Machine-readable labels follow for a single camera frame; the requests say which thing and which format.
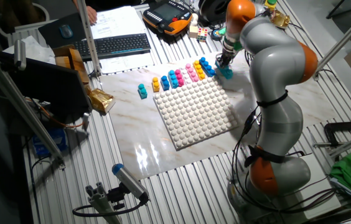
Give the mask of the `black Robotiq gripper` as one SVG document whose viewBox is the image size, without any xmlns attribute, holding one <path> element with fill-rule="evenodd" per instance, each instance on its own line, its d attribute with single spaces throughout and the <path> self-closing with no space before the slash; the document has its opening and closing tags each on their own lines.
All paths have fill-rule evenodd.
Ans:
<svg viewBox="0 0 351 224">
<path fill-rule="evenodd" d="M 233 50 L 223 49 L 219 59 L 220 68 L 225 68 L 225 64 L 227 64 L 226 68 L 232 69 L 232 65 L 230 64 L 230 62 L 234 59 L 234 57 L 235 53 Z"/>
</svg>

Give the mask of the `person's bare hand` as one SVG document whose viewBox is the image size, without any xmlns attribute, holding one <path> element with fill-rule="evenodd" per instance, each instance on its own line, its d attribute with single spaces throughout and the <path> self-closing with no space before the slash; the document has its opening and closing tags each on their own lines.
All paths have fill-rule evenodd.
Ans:
<svg viewBox="0 0 351 224">
<path fill-rule="evenodd" d="M 91 25 L 97 22 L 97 12 L 90 6 L 87 6 L 87 14 Z"/>
</svg>

